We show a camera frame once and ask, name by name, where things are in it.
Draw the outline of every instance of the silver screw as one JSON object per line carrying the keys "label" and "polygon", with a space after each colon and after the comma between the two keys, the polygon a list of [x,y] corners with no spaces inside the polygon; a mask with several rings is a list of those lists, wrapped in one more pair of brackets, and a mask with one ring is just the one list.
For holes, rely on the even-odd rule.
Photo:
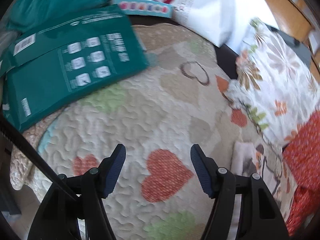
{"label": "silver screw", "polygon": [[58,175],[58,177],[59,177],[59,179],[64,179],[66,176],[61,173],[61,174]]}
{"label": "silver screw", "polygon": [[256,180],[260,179],[260,175],[258,173],[252,174],[252,177]]}
{"label": "silver screw", "polygon": [[98,171],[99,171],[98,168],[91,168],[91,169],[89,170],[90,174],[97,174]]}
{"label": "silver screw", "polygon": [[227,169],[226,168],[219,168],[218,172],[221,174],[226,174],[227,173]]}

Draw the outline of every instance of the blue patch on quilt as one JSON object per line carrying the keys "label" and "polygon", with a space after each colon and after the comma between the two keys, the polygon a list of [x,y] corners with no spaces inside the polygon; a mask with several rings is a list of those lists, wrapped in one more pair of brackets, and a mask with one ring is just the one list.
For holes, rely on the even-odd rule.
{"label": "blue patch on quilt", "polygon": [[56,127],[58,119],[55,119],[47,128],[38,145],[38,153],[42,154],[53,137],[53,130]]}

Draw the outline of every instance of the quilted bedspread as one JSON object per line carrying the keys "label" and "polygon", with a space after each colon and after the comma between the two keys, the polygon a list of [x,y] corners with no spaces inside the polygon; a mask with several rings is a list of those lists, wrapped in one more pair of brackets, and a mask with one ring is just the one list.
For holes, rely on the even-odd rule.
{"label": "quilted bedspread", "polygon": [[[213,200],[202,191],[191,163],[192,144],[230,169],[234,142],[250,141],[274,159],[269,165],[277,179],[282,166],[247,115],[228,106],[222,92],[229,78],[211,43],[182,26],[136,26],[135,31],[151,67],[71,103],[24,136],[57,174],[67,176],[98,166],[124,144],[123,169],[114,192],[103,200],[117,239],[200,239]],[[15,189],[27,184],[40,201],[51,185],[17,149],[10,177]],[[281,206],[288,206],[289,193],[290,188],[278,196]],[[84,232],[83,221],[79,225]]]}

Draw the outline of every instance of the barcode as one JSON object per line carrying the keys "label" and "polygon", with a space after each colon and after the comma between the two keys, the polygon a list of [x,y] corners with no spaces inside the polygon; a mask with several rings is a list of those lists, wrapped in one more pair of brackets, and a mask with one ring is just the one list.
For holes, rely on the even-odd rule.
{"label": "barcode", "polygon": [[17,55],[20,51],[25,49],[26,47],[30,46],[31,44],[34,44],[36,41],[36,34],[32,34],[29,37],[26,37],[22,41],[19,41],[16,46],[14,46],[14,52],[13,55]]}
{"label": "barcode", "polygon": [[21,100],[21,104],[22,104],[22,108],[23,108],[25,116],[27,117],[27,116],[31,115],[31,111],[30,111],[30,107],[29,107],[27,98],[23,98]]}

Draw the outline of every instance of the black cable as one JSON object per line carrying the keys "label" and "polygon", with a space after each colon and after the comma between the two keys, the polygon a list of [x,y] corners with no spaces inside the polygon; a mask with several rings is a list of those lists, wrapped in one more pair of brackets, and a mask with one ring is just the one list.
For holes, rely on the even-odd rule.
{"label": "black cable", "polygon": [[0,114],[0,132],[11,141],[49,180],[55,183],[74,201],[79,197],[73,192],[51,169],[44,159],[37,153],[31,144]]}

